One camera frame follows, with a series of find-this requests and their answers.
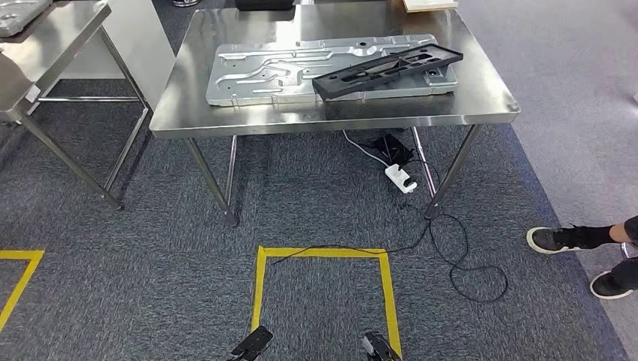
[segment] black sneaker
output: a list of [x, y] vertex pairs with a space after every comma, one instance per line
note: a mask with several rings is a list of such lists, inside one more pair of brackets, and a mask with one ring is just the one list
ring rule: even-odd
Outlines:
[[592, 235], [591, 229], [578, 226], [559, 229], [536, 227], [527, 231], [527, 244], [536, 252], [553, 254], [566, 250], [596, 248], [605, 243], [595, 239], [597, 235]]
[[589, 284], [589, 290], [599, 299], [621, 299], [633, 292], [617, 285], [610, 271], [596, 276]]

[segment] power strip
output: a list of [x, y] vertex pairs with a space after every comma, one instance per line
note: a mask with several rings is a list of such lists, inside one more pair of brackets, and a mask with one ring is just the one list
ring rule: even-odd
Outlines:
[[399, 167], [398, 164], [393, 164], [385, 169], [385, 175], [399, 187], [404, 194], [414, 192], [417, 187], [417, 182], [413, 181], [410, 176]]

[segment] carpet floor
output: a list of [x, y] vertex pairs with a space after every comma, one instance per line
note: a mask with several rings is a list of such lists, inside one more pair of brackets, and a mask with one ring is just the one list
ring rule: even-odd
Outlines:
[[[172, 42], [181, 39], [188, 11], [156, 6], [170, 19]], [[123, 93], [126, 85], [63, 81], [54, 91]], [[137, 110], [44, 104], [34, 117], [105, 179]], [[420, 129], [439, 172], [466, 130]], [[385, 132], [412, 144], [401, 129], [349, 135], [369, 143]], [[225, 179], [230, 139], [199, 144]], [[455, 291], [429, 237], [390, 255], [405, 359], [626, 359], [574, 255], [545, 256], [527, 246], [527, 229], [553, 220], [522, 154], [510, 126], [487, 127], [443, 205], [466, 227], [464, 265], [506, 273], [501, 300], [480, 304]], [[126, 208], [115, 211], [25, 129], [0, 129], [0, 249], [45, 250], [0, 332], [7, 359], [226, 359], [249, 330], [258, 246], [394, 249], [424, 229], [424, 187], [401, 194], [341, 132], [240, 138], [237, 229], [225, 224], [185, 144], [145, 131], [132, 155], [115, 185]], [[407, 169], [423, 183], [417, 163]], [[443, 218], [432, 227], [443, 254], [458, 257], [462, 229]], [[24, 267], [0, 260], [0, 296]], [[505, 284], [494, 270], [455, 272], [453, 279], [482, 299]], [[387, 329], [378, 262], [269, 261], [261, 320], [275, 334], [264, 360], [364, 360], [360, 336]]]

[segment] yellow tape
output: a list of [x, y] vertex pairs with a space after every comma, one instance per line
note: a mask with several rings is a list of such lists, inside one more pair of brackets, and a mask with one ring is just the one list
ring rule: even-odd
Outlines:
[[255, 270], [255, 300], [253, 302], [253, 320], [251, 321], [251, 331], [259, 327], [261, 315], [261, 299], [263, 294], [263, 278], [266, 275], [266, 252], [264, 248], [257, 248], [257, 268]]
[[385, 317], [387, 322], [387, 340], [396, 353], [403, 358], [401, 341], [399, 339], [399, 323], [396, 320], [396, 306], [390, 275], [390, 261], [383, 248], [263, 248], [257, 249], [257, 273], [255, 274], [255, 300], [253, 303], [253, 319], [251, 330], [260, 325], [261, 302], [263, 295], [263, 279], [266, 274], [267, 257], [325, 257], [325, 258], [376, 258], [379, 261], [381, 285], [385, 303]]
[[390, 276], [390, 261], [387, 253], [379, 255], [379, 271], [381, 272], [381, 285], [383, 286], [383, 298], [385, 299], [385, 317], [387, 319], [387, 340], [390, 346], [401, 358], [401, 341], [399, 340], [399, 323], [396, 320], [396, 306], [394, 304], [394, 291], [392, 290], [392, 276]]
[[385, 254], [383, 248], [264, 248], [268, 257], [326, 257], [326, 258], [378, 258]]
[[9, 296], [7, 304], [3, 307], [2, 312], [0, 313], [0, 332], [5, 327], [11, 312], [14, 310], [18, 299], [26, 287], [26, 284], [31, 279], [33, 272], [35, 272], [35, 268], [38, 267], [38, 263], [40, 262], [40, 259], [42, 259], [42, 255], [44, 255], [43, 250], [0, 250], [0, 259], [24, 259], [29, 261], [22, 277], [15, 286], [14, 291]]

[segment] gray floor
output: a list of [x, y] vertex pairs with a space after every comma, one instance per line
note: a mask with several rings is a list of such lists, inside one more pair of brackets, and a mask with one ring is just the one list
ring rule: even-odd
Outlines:
[[2, 277], [0, 299], [3, 302], [2, 306], [4, 306], [5, 300], [11, 296], [20, 277], [24, 273], [26, 265], [27, 261], [22, 260], [0, 261], [0, 277]]
[[[560, 222], [638, 214], [636, 2], [475, 0], [460, 12], [521, 103], [514, 130]], [[621, 257], [605, 247], [579, 259], [592, 278]], [[603, 306], [638, 359], [638, 297]]]
[[[176, 44], [190, 10], [165, 2], [157, 8]], [[65, 82], [55, 91], [121, 88], [118, 81]], [[134, 111], [48, 104], [35, 118], [106, 177]], [[437, 168], [449, 164], [464, 131], [422, 130]], [[409, 143], [409, 133], [392, 133]], [[412, 243], [423, 226], [415, 209], [425, 206], [424, 190], [397, 194], [378, 164], [339, 132], [242, 138], [233, 201], [242, 224], [235, 230], [223, 223], [180, 142], [146, 134], [136, 143], [138, 156], [116, 184], [121, 212], [24, 129], [0, 129], [0, 144], [0, 248], [46, 251], [0, 333], [8, 359], [224, 359], [250, 324], [257, 245], [394, 248]], [[229, 139], [201, 146], [223, 176]], [[416, 164], [409, 168], [416, 174]], [[406, 359], [627, 359], [574, 254], [543, 256], [525, 244], [526, 229], [557, 218], [511, 127], [486, 129], [445, 210], [467, 227], [467, 265], [499, 265], [509, 291], [494, 304], [461, 298], [428, 239], [390, 256]], [[456, 226], [442, 220], [434, 231], [445, 254], [459, 252]], [[0, 268], [0, 295], [15, 282], [13, 267]], [[455, 279], [479, 297], [503, 285], [490, 272]], [[385, 328], [378, 266], [370, 260], [271, 264], [264, 292], [262, 320], [277, 335], [265, 359], [364, 359], [356, 337]]]

